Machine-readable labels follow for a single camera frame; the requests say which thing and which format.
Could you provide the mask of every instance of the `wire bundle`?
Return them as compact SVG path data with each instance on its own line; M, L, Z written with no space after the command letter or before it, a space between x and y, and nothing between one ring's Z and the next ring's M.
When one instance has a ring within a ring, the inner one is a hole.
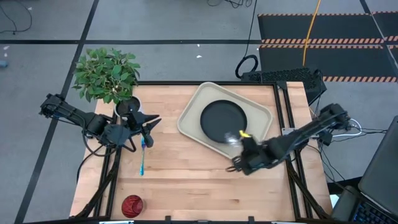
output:
M29 17L30 17L29 26L28 26L28 28L26 28L26 29L19 30L19 29L17 28L17 25L16 25L15 21L12 20L12 19L7 15L7 13L6 13L5 10L3 9L3 7L0 5L0 10L2 11L2 13L7 17L8 20L10 20L10 21L12 22L12 25L14 26L14 30L2 30L2 31L0 31L0 34L5 33L5 32L12 32L12 33L15 35L16 32L25 32L25 31L29 30L29 29L32 27L32 14L31 14L30 11L28 10L28 8L27 8L25 5L23 5L23 3L19 2L19 1L15 1L15 2L18 3L18 4L20 4L20 5L27 11L27 13L29 14Z
M223 1L229 2L229 3L232 5L232 7L233 7L234 9L237 9L237 8L240 7L240 6L243 6L243 2L245 2L244 5L245 5L246 7L250 7L251 4L252 4L252 2L253 2L253 0L246 0L246 1L244 1L244 0L239 0L239 2L234 2L234 1L232 1L232 0L219 0L217 3L212 4L212 3L211 3L212 0L207 0L207 5L212 6L212 7L214 7L214 6L219 6Z

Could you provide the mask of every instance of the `yellow object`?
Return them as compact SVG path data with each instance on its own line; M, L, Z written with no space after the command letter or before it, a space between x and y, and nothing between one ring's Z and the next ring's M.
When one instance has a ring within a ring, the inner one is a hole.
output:
M239 134L242 138L251 138L250 134L246 134L244 131L240 130Z
M308 29L308 32L307 32L307 38L305 39L304 54L303 54L303 66L305 66L305 56L306 56L306 54L307 54L308 39L310 38L310 34L311 34L311 30L312 30L312 25L313 25L313 22L315 21L315 17L317 16L317 13L318 13L318 9L319 9L319 5L320 5L320 4L321 4L321 0L318 0L317 8L315 9L315 12L314 12L314 14L313 14L313 16L312 16L310 28Z

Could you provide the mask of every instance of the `yellow cable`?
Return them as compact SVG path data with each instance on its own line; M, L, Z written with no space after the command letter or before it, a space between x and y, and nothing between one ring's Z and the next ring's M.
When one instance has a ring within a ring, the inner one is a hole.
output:
M310 38L310 34L311 34L311 30L312 30L312 25L313 22L315 21L315 17L318 14L318 9L319 9L319 5L321 4L321 0L318 0L318 4L317 4L317 8L315 9L315 12L312 16L312 20L311 20L311 24L310 24L310 28L308 29L307 32L307 38L305 39L305 45L304 45L304 54L303 54L303 66L305 66L305 55L307 54L307 44L308 44L308 39Z

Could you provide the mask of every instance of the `keyboard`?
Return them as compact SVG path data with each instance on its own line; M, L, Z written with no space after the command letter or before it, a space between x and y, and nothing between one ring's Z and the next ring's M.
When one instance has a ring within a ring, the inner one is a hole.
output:
M370 224L398 224L382 210L374 208L372 205L361 202L358 204L353 215L353 222Z

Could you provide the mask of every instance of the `plastic tray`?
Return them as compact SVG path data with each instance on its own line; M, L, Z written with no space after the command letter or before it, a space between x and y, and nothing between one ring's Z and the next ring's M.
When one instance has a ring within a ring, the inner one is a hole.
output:
M178 130L182 134L198 141L229 159L240 155L242 151L241 147L234 147L229 144L214 142L209 139L201 129L201 112L209 103L216 100L229 100L242 107L248 118L248 127L246 128L246 132L253 135L257 140L263 140L265 138L273 119L271 112L265 106L212 82L202 83L198 87L198 90L193 94L187 107L184 109L177 121Z

